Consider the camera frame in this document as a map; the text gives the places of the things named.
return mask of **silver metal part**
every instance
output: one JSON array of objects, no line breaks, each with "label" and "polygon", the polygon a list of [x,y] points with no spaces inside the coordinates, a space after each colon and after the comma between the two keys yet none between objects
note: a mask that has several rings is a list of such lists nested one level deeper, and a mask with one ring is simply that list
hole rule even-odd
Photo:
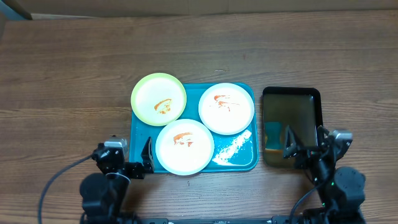
[{"label": "silver metal part", "polygon": [[127,155],[127,140],[124,138],[111,137],[106,142],[104,142],[105,147],[120,147],[123,149],[123,155]]},{"label": "silver metal part", "polygon": [[333,136],[337,141],[352,141],[353,140],[353,133],[348,130],[334,130],[330,134]]}]

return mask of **blue tray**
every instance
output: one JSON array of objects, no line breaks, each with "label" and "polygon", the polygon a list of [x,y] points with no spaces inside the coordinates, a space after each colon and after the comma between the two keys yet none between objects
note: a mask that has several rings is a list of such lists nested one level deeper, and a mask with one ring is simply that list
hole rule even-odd
[{"label": "blue tray", "polygon": [[[243,83],[235,83],[244,88],[254,101],[252,89]],[[187,105],[180,119],[194,119],[201,122],[198,104],[202,94],[215,83],[183,84],[187,92]],[[140,121],[132,113],[130,135],[130,162],[142,162],[141,151],[148,137],[152,138],[152,147],[164,126],[156,127]],[[211,132],[215,142],[214,155],[210,163],[201,172],[247,171],[253,169],[259,160],[256,112],[251,124],[238,134],[224,136]],[[168,173],[157,160],[155,149],[152,149],[155,173]]]}]

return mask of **wooden tabletop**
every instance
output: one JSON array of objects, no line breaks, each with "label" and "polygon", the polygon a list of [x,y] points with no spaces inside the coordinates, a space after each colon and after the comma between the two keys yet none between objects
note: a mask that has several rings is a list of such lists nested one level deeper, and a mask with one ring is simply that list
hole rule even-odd
[{"label": "wooden tabletop", "polygon": [[[367,222],[398,222],[398,11],[353,11],[8,22],[0,223],[36,223],[39,195],[56,171],[112,134],[129,139],[131,91],[154,72],[182,83],[247,83],[259,137],[264,87],[317,88],[325,126],[354,133],[338,166],[366,175]],[[98,171],[88,161],[58,178],[44,223],[78,223],[80,182]],[[250,172],[148,175],[133,182],[125,209],[173,219],[288,215],[310,187],[302,172],[268,167],[261,156]],[[315,194],[298,210],[320,206]]]}]

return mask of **blue plastic tray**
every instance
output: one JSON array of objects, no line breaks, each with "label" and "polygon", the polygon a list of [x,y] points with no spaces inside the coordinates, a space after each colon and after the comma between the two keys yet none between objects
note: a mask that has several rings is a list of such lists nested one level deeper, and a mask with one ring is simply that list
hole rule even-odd
[{"label": "blue plastic tray", "polygon": [[[254,101],[252,89],[244,83],[235,83],[244,88]],[[215,83],[184,84],[187,92],[187,105],[179,119],[194,119],[201,122],[198,112],[198,104],[202,94]],[[140,121],[132,113],[130,135],[130,162],[142,162],[141,151],[148,137],[152,138],[152,147],[155,147],[157,136],[164,126],[155,127]],[[215,150],[210,163],[201,172],[226,172],[247,171],[253,169],[259,160],[256,112],[251,124],[238,134],[224,136],[211,132],[215,142]],[[168,173],[157,160],[155,149],[154,156],[155,173]]]}]

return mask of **wooden table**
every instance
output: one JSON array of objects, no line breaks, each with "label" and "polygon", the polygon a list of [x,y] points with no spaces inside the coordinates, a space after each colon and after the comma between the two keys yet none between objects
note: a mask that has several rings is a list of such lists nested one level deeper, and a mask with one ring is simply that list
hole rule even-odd
[{"label": "wooden table", "polygon": [[[397,223],[398,11],[241,14],[8,22],[0,45],[0,223],[36,223],[48,179],[116,134],[129,138],[136,82],[167,72],[183,83],[312,86],[326,127],[354,142],[338,166],[366,174],[368,223]],[[77,223],[80,182],[93,161],[61,176],[44,223]],[[311,187],[302,172],[148,175],[141,217],[260,218],[287,215]],[[298,210],[319,207],[316,195]]]}]

